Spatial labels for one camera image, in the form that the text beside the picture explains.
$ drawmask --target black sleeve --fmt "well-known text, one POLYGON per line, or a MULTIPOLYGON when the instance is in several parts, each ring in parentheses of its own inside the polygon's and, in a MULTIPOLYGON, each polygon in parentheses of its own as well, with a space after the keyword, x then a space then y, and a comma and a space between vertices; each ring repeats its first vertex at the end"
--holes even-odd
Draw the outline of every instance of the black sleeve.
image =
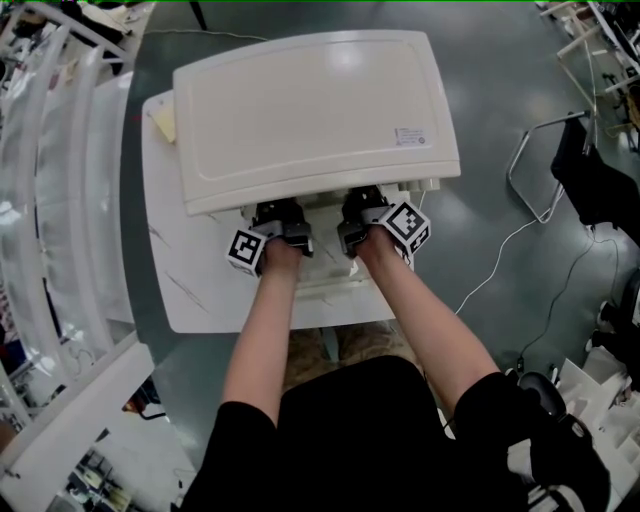
POLYGON ((265 413, 240 402, 222 404, 202 467, 181 510, 208 509, 212 496, 222 508, 264 498, 273 489, 275 441, 276 427, 265 413))
POLYGON ((470 455, 479 494, 493 493, 496 484, 502 485, 504 498, 512 507, 517 503, 512 510, 527 509, 527 488, 519 475, 509 471, 507 457, 509 447, 530 439, 536 483, 568 486, 587 511, 606 510, 609 474, 591 436, 576 436, 573 423, 551 417, 533 395, 505 375, 488 375, 467 390, 458 401, 454 418, 456 437, 470 455))

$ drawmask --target black shirt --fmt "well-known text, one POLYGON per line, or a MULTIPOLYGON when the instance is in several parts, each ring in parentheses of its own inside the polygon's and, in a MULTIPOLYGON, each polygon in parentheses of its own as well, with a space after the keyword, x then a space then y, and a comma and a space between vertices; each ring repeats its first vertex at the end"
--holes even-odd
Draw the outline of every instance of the black shirt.
POLYGON ((383 356, 323 375, 282 397, 278 427, 247 404, 223 404, 182 510, 326 508, 526 510, 509 446, 550 425, 507 377, 472 386, 442 427, 423 376, 383 356))

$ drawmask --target person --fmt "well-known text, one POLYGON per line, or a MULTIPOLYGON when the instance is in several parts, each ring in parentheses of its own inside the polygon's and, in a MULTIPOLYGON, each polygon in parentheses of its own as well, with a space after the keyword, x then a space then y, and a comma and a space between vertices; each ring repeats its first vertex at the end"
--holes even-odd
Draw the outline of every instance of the person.
POLYGON ((389 233, 373 226, 356 252, 428 383, 409 357, 380 355, 319 371, 283 394, 301 253, 270 241, 182 510, 215 501, 222 508, 271 502, 515 511, 530 508, 536 486, 561 503, 605 510, 608 473, 595 451, 567 439, 499 372, 478 338, 398 255, 389 233), (430 386, 453 415, 456 440, 444 432, 430 386), (512 471, 514 446, 530 446, 533 475, 512 471))

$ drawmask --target white cable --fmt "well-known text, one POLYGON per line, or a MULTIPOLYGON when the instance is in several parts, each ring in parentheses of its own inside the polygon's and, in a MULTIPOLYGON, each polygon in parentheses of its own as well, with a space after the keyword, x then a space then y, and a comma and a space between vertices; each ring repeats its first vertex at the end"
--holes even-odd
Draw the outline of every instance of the white cable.
MULTIPOLYGON (((546 215, 547 212, 549 211, 549 209, 547 209, 546 212, 544 212, 542 215, 546 215)), ((498 258, 496 259, 496 264, 493 266, 493 271, 491 272, 491 274, 489 275, 489 277, 487 277, 484 281, 482 281, 478 286, 476 286, 462 301, 462 304, 460 304, 460 306, 458 307, 458 309, 456 310, 456 315, 458 313, 460 313, 460 311, 462 310, 462 308, 464 307, 464 305, 467 303, 467 301, 473 296, 474 293, 476 293, 480 288, 482 288, 485 284, 487 284, 489 281, 491 281, 491 279, 493 278, 493 276, 496 274, 496 271, 498 270, 498 265, 500 264, 500 258, 502 257, 502 249, 504 249, 505 244, 511 240, 512 237, 516 236, 518 233, 520 233, 520 231, 522 231, 523 229, 531 226, 532 224, 535 224, 536 222, 538 222, 537 219, 532 220, 531 222, 527 222, 524 226, 520 226, 518 229, 516 229, 513 233, 511 233, 507 238, 504 239, 504 241, 502 242, 502 244, 500 245, 500 250, 498 251, 498 258)))
POLYGON ((212 36, 229 36, 236 37, 238 39, 256 39, 258 41, 268 41, 266 37, 251 36, 248 34, 234 34, 233 32, 212 32, 210 30, 178 30, 178 29, 166 29, 166 30, 148 30, 144 35, 148 34, 210 34, 212 36))

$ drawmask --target white shelf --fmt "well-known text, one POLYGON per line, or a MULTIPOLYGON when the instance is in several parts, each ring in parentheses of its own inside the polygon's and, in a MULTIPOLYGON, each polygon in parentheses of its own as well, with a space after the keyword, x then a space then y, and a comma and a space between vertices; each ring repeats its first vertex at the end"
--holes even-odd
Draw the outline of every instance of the white shelf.
MULTIPOLYGON (((64 348, 88 350, 93 360, 113 348, 98 301, 85 197, 87 126, 102 54, 100 47, 85 53, 73 77, 48 98, 36 174, 47 288, 70 340, 64 348)), ((72 376, 88 367, 76 361, 72 376)))
POLYGON ((120 238, 120 152, 132 73, 96 88, 87 127, 86 213, 100 306, 133 324, 120 238))
POLYGON ((42 113, 68 33, 57 29, 7 94, 0 148, 0 262, 11 311, 27 358, 40 361, 63 384, 69 383, 70 366, 61 355, 43 282, 34 174, 42 113))

